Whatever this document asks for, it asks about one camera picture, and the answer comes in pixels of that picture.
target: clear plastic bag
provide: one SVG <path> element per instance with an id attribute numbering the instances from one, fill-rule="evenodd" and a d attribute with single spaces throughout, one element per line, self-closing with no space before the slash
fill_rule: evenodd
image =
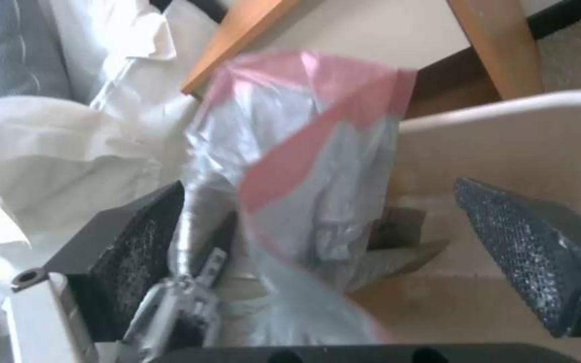
<path id="1" fill-rule="evenodd" d="M 412 71 L 310 52 L 247 55 L 217 72 L 187 130 L 170 257 L 185 273 L 239 209 L 242 238 L 219 289 L 225 345 L 390 340 L 342 291 L 381 215 L 414 81 Z"/>

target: hole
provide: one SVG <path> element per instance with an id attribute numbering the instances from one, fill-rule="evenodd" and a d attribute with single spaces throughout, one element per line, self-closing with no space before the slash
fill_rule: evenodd
<path id="1" fill-rule="evenodd" d="M 37 277 L 37 271 L 26 271 L 25 273 L 19 275 L 19 282 L 29 282 Z"/>
<path id="2" fill-rule="evenodd" d="M 302 363 L 302 358 L 293 351 L 283 350 L 273 353 L 268 363 Z"/>
<path id="3" fill-rule="evenodd" d="M 436 349 L 420 348 L 412 354 L 412 363 L 447 363 L 448 360 Z"/>

